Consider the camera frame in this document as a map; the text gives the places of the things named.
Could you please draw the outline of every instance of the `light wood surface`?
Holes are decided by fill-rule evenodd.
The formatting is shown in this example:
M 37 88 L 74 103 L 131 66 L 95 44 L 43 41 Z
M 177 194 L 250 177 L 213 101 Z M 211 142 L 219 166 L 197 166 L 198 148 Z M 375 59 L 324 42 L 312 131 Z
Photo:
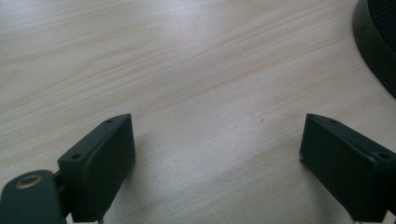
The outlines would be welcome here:
M 352 223 L 298 151 L 306 113 L 396 148 L 356 3 L 1 0 L 0 189 L 130 113 L 136 165 L 106 223 Z

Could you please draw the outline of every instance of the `black plastic part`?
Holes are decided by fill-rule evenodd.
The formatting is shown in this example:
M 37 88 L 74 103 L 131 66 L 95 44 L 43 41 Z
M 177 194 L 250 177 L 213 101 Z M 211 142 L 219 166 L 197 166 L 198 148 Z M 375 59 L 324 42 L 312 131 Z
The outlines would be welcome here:
M 396 97 L 396 1 L 360 0 L 353 31 L 364 60 Z
M 356 221 L 395 213 L 396 155 L 344 124 L 308 114 L 300 160 Z
M 33 171 L 8 182 L 2 192 L 1 209 L 0 223 L 65 223 L 50 171 Z
M 102 220 L 134 165 L 130 115 L 108 119 L 58 160 L 61 177 L 74 195 L 75 222 Z
M 6 184 L 0 223 L 64 224 L 103 220 L 134 165 L 130 115 L 108 119 L 58 160 L 60 171 L 34 171 Z

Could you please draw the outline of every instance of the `black round object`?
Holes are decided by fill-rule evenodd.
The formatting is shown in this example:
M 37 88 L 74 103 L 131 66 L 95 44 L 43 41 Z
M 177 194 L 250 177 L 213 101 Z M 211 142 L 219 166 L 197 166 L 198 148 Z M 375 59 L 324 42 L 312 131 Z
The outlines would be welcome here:
M 353 31 L 364 60 L 396 97 L 396 0 L 360 0 Z

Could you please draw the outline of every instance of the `screw hole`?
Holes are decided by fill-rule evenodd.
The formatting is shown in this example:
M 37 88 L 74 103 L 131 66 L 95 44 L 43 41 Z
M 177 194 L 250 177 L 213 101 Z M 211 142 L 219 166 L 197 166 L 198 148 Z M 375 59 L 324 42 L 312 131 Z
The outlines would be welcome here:
M 384 160 L 390 160 L 391 156 L 385 153 L 381 153 L 378 155 L 380 158 L 384 159 Z
M 72 159 L 73 159 L 73 160 L 77 160 L 77 159 L 79 159 L 79 158 L 81 158 L 81 154 L 74 154 L 74 155 L 72 156 Z
M 20 179 L 15 185 L 16 189 L 28 189 L 41 181 L 41 175 L 28 175 Z

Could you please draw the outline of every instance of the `wooden table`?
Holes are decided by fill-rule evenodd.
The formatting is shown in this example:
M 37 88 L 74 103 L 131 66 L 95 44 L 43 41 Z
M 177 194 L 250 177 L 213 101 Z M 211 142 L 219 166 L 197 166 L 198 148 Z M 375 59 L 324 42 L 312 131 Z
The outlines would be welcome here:
M 307 113 L 396 148 L 356 3 L 1 0 L 0 188 L 130 113 L 106 223 L 352 223 L 298 152 Z

